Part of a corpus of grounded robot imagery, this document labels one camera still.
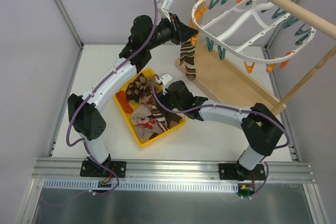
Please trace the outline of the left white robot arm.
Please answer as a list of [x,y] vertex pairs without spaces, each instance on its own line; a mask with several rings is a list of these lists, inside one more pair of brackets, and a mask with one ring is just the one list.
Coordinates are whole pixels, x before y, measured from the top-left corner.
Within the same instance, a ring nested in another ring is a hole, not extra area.
[[106,104],[147,65],[152,49],[168,41],[180,45],[198,33],[172,13],[159,23],[153,22],[148,15],[140,15],[134,19],[130,32],[110,72],[83,94],[71,94],[68,98],[69,128],[80,134],[93,162],[92,170],[101,177],[109,173],[111,161],[102,139],[106,122],[101,113]]

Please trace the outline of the brown argyle sock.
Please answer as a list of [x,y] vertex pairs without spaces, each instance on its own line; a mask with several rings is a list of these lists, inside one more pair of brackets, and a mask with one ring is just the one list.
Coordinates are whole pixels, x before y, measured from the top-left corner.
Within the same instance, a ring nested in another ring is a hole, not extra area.
[[152,78],[140,73],[126,89],[126,99],[131,104],[152,104],[153,93],[151,89]]

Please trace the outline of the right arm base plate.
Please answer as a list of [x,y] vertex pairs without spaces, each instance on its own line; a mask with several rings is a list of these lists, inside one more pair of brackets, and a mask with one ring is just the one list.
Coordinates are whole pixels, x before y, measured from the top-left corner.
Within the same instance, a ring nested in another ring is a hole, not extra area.
[[219,163],[218,173],[220,180],[239,180],[235,164]]

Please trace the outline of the brown white striped sock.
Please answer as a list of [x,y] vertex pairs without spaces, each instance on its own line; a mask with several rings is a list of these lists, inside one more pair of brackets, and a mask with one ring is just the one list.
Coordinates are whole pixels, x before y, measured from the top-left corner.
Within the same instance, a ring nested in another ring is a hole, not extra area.
[[180,47],[180,66],[185,67],[185,75],[190,81],[196,79],[195,45],[189,39]]

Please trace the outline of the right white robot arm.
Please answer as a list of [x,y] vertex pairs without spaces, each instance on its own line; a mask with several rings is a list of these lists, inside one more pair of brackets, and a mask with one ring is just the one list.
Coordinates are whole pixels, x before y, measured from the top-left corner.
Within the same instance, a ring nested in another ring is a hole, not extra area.
[[248,147],[235,165],[224,170],[224,175],[230,179],[251,179],[256,174],[255,168],[259,162],[279,148],[280,138],[286,135],[284,126],[262,103],[252,107],[218,103],[206,97],[194,96],[181,80],[163,81],[162,86],[163,91],[157,97],[162,110],[177,110],[192,120],[223,123],[243,131]]

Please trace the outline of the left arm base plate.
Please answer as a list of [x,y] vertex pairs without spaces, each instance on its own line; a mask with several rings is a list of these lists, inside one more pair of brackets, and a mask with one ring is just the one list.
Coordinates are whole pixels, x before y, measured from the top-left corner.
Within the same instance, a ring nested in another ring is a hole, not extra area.
[[[125,178],[127,170],[127,163],[125,161],[108,161],[103,165],[113,171],[119,178]],[[111,173],[109,171],[102,168],[89,158],[86,158],[81,164],[80,177],[106,178],[110,174]]]

